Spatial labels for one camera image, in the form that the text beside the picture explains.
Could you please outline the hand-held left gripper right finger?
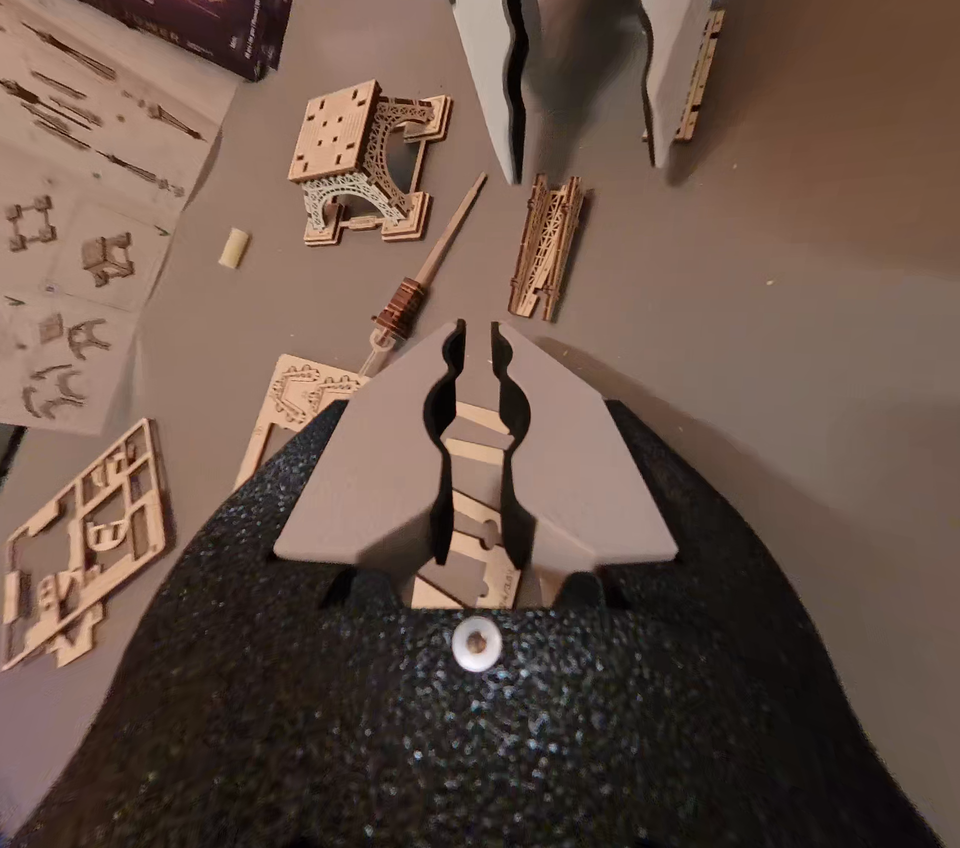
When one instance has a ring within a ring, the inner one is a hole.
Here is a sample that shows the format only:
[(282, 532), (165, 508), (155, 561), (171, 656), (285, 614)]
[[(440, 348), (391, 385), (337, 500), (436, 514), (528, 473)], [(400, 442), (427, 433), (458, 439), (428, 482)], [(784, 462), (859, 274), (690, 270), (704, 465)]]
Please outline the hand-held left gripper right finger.
[(608, 402), (511, 326), (490, 326), (502, 464), (501, 537), (523, 604), (553, 604), (574, 574), (672, 562), (666, 520)]

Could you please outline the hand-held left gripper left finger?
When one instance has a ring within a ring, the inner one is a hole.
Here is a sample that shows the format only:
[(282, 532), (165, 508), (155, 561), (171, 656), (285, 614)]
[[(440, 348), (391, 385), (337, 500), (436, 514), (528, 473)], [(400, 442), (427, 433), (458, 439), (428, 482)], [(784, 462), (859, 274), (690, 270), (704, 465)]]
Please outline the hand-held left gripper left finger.
[(466, 322), (445, 323), (351, 397), (273, 545), (278, 559), (380, 573), (411, 604), (418, 571), (450, 552), (441, 436), (456, 415), (465, 348)]

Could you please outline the wooden lattice panel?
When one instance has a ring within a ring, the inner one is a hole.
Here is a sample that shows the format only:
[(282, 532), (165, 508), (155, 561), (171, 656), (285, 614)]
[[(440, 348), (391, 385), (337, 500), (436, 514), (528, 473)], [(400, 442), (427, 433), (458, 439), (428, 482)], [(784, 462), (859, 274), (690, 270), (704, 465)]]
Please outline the wooden lattice panel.
[[(643, 106), (644, 133), (642, 140), (647, 144), (649, 158), (652, 165), (657, 165), (658, 154), (666, 152), (665, 146), (657, 147), (652, 137), (654, 124), (654, 105), (650, 93), (649, 81), (653, 69), (653, 54), (656, 44), (655, 23), (658, 20), (659, 8), (655, 6), (653, 0), (640, 0), (638, 5), (638, 16), (642, 21), (643, 30), (648, 41), (648, 58), (644, 67), (643, 81), (641, 86), (641, 98)], [(689, 142), (694, 134), (695, 125), (699, 117), (699, 111), (702, 105), (703, 94), (705, 91), (707, 79), (713, 64), (716, 50), (717, 38), (722, 30), (726, 11), (724, 9), (710, 10), (706, 14), (705, 25), (702, 29), (702, 37), (698, 49), (697, 60), (693, 65), (689, 91), (682, 108), (678, 130), (673, 139), (678, 142)]]

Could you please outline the wooden tower spire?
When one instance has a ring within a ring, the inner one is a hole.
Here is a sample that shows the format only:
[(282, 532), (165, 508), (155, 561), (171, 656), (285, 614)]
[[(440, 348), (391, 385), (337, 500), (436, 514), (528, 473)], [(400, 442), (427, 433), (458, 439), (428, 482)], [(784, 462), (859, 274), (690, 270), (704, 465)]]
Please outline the wooden tower spire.
[(426, 303), (430, 286), (446, 258), (450, 246), (483, 190), (488, 175), (482, 172), (462, 199), (426, 261), (413, 278), (403, 278), (390, 302), (374, 317), (369, 338), (370, 353), (359, 374), (371, 378), (386, 364), (392, 352), (411, 337), (417, 318)]

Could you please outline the wooden tower section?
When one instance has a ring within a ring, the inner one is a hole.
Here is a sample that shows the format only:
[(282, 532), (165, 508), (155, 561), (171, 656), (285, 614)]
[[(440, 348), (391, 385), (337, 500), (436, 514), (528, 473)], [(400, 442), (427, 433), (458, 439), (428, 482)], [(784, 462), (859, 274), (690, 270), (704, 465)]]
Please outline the wooden tower section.
[(586, 193), (578, 176), (561, 186), (551, 186), (545, 174), (535, 177), (510, 279), (510, 314), (531, 318), (541, 304), (541, 319), (555, 320)]

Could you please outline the grey desk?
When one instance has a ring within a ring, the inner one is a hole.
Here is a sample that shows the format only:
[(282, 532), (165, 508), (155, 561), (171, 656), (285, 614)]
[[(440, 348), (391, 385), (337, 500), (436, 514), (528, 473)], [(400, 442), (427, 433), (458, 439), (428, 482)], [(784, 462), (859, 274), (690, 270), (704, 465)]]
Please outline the grey desk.
[[(633, 0), (538, 0), (526, 182), (504, 182), (448, 0), (295, 0), (281, 67), (240, 86), (139, 322), (101, 437), (29, 432), (2, 539), (155, 422), (174, 549), (106, 607), (95, 649), (2, 675), (2, 831), (64, 769), (140, 616), (229, 496), (282, 353), (355, 370), (370, 321), (476, 176), (417, 325), (467, 325), (461, 397), (496, 405), (490, 322), (534, 174), (586, 205), (553, 325), (517, 329), (630, 405), (762, 536), (898, 781), (958, 846), (958, 0), (718, 0), (693, 141), (654, 170)], [(377, 78), (448, 94), (424, 243), (303, 242), (287, 171), (306, 102)], [(250, 235), (218, 264), (232, 228)]]

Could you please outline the slotted wooden parts sheet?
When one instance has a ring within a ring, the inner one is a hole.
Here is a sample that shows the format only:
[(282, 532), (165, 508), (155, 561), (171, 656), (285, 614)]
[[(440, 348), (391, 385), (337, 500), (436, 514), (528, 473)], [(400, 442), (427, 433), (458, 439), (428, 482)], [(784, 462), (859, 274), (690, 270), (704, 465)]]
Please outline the slotted wooden parts sheet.
[(509, 610), (522, 572), (502, 542), (499, 481), (508, 428), (493, 409), (458, 401), (455, 421), (442, 436), (454, 475), (454, 528), (440, 565), (427, 562), (412, 579), (409, 603), (421, 610)]

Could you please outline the wooden tower base model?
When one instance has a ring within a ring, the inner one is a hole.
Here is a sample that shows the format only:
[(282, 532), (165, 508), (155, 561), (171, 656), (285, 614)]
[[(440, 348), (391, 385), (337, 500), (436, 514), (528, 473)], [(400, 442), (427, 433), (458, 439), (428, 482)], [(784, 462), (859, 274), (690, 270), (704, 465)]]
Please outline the wooden tower base model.
[(376, 80), (309, 101), (288, 176), (303, 198), (306, 246), (336, 246), (346, 231), (420, 240), (431, 206), (426, 155), (446, 139), (452, 108), (447, 95), (387, 96)]

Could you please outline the paper instruction sheet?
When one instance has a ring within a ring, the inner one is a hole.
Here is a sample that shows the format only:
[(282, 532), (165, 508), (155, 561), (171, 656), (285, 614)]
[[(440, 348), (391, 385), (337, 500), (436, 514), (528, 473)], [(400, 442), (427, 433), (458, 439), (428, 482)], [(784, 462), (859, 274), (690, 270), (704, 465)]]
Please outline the paper instruction sheet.
[(97, 435), (237, 76), (74, 0), (1, 0), (1, 420)]

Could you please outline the empty wooden parts frame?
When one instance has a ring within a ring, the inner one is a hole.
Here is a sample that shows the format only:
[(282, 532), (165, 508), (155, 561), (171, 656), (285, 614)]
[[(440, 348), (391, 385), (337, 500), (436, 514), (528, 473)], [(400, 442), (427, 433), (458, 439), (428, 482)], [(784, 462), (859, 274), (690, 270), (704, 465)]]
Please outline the empty wooden parts frame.
[(6, 538), (2, 670), (90, 652), (107, 602), (172, 545), (154, 424), (138, 422)]

